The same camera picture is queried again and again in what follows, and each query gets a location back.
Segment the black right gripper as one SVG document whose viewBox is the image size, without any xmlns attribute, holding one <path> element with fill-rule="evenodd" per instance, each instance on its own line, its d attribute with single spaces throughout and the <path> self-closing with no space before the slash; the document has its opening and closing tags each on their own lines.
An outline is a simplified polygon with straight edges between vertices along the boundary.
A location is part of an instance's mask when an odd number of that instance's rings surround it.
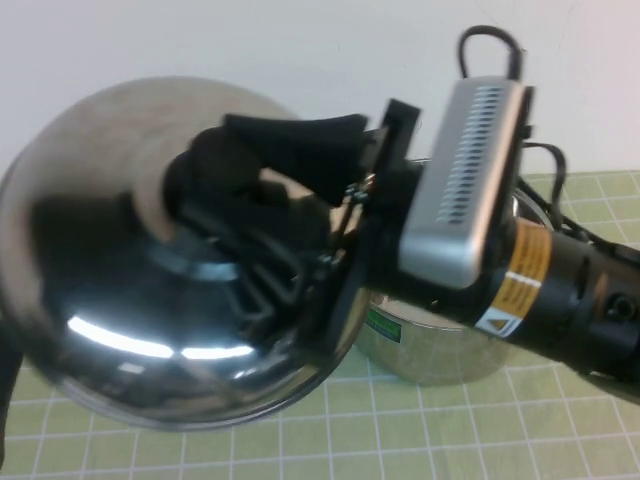
<svg viewBox="0 0 640 480">
<path fill-rule="evenodd" d="M 324 305 L 330 308 L 327 344 L 337 353 L 354 344 L 369 309 L 381 293 L 472 328 L 489 307 L 500 283 L 500 264 L 471 286 L 456 290 L 415 278 L 398 267 L 401 230 L 425 166 L 405 158 L 418 109 L 392 100 L 385 133 L 373 164 L 376 179 L 365 201 L 365 219 L 346 236 L 351 249 L 339 268 L 343 281 Z M 331 206 L 364 175 L 361 157 L 368 143 L 367 118 L 352 114 L 321 120 L 275 120 L 227 115 L 224 128 L 260 164 L 305 186 Z"/>
</svg>

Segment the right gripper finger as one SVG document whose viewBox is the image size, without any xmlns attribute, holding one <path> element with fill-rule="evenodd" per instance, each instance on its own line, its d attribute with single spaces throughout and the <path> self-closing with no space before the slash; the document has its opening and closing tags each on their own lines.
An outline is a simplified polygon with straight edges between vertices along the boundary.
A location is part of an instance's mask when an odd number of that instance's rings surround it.
<svg viewBox="0 0 640 480">
<path fill-rule="evenodd" d="M 301 310 L 326 248 L 326 208 L 313 199 L 186 201 L 178 220 L 232 271 L 227 295 L 243 323 L 287 323 Z"/>
</svg>

